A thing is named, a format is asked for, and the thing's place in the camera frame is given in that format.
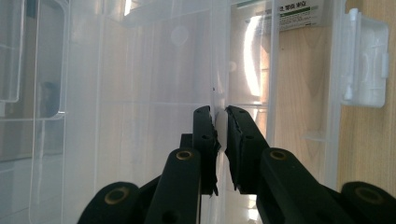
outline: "clear plastic container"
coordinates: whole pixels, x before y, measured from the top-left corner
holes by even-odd
[[[24,0],[0,1],[0,104],[19,99],[24,6]]]
[[[34,99],[18,102],[30,102],[21,116],[0,119],[0,144],[14,148],[21,132],[29,140],[18,146],[24,156],[0,156],[0,222],[76,223],[102,187],[143,186],[204,105],[222,148],[219,197],[203,197],[202,223],[260,223],[255,197],[233,190],[227,105],[246,109],[270,146],[293,152],[334,189],[345,1],[299,1],[312,4],[304,13],[314,19],[299,29],[281,20],[285,2],[39,1],[28,19],[35,78],[23,81]]]

